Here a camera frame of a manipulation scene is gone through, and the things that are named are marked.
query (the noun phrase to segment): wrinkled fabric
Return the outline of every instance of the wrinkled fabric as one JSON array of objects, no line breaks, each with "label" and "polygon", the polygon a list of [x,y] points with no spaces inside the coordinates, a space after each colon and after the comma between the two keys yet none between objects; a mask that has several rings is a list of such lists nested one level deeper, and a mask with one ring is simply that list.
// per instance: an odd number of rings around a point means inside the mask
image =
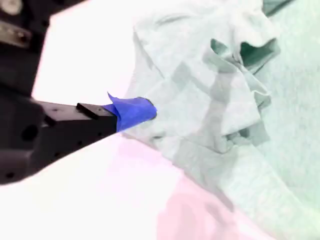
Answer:
[{"label": "wrinkled fabric", "polygon": [[139,22],[127,97],[150,99],[158,115],[127,133],[203,187],[218,185],[278,239],[313,239],[320,236],[317,214],[238,134],[261,121],[258,106],[270,92],[253,74],[279,52],[262,9],[261,0],[186,1]]}]

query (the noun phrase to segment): light green fabric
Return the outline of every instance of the light green fabric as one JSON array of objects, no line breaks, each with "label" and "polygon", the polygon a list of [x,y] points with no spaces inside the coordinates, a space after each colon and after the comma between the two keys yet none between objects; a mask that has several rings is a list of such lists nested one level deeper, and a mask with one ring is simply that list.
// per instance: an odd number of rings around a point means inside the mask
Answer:
[{"label": "light green fabric", "polygon": [[262,110],[263,125],[251,127],[248,137],[315,213],[320,213],[319,9],[319,0],[300,0],[272,17],[281,30],[282,53],[257,73],[272,103]]}]

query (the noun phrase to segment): blue tape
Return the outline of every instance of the blue tape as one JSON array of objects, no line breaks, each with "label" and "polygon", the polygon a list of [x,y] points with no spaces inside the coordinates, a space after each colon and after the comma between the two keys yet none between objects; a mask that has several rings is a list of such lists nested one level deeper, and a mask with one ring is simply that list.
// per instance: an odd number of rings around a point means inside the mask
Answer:
[{"label": "blue tape", "polygon": [[120,99],[111,96],[113,104],[103,106],[117,116],[116,131],[121,132],[157,116],[156,107],[146,98]]}]

